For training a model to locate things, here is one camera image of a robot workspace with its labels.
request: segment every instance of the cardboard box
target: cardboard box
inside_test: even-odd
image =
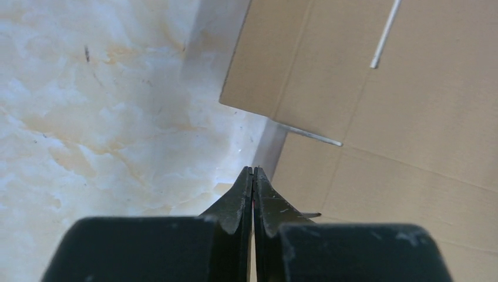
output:
[[[220,102],[289,134],[273,179],[330,221],[409,222],[457,281],[498,281],[498,5],[252,0]]]

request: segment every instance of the white marble surface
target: white marble surface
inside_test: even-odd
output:
[[[253,161],[266,120],[218,104],[247,0],[0,2],[0,281],[81,217],[198,214]]]

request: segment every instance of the cardboard flap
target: cardboard flap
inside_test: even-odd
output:
[[[220,103],[272,117],[312,0],[252,0]]]
[[[343,141],[386,0],[253,0],[220,102]]]

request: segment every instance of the crease in cardboard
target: crease in cardboard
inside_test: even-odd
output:
[[[280,87],[280,91],[278,93],[278,98],[277,98],[277,104],[276,104],[275,108],[273,109],[273,112],[271,113],[270,118],[273,120],[275,120],[275,118],[278,115],[278,110],[280,108],[280,104],[282,103],[282,97],[285,95],[285,91],[287,90],[287,86],[289,84],[289,78],[291,76],[292,69],[294,68],[294,64],[295,64],[295,60],[297,58],[299,48],[301,47],[302,36],[303,36],[304,32],[306,31],[306,28],[308,26],[309,14],[311,13],[314,5],[315,5],[315,0],[309,0],[308,6],[306,7],[306,12],[304,14],[304,18],[303,18],[302,23],[301,23],[301,28],[299,30],[299,34],[298,34],[296,43],[294,45],[294,49],[292,50],[292,61],[291,61],[290,65],[286,71],[286,74],[284,76],[284,83],[282,83],[282,85]]]

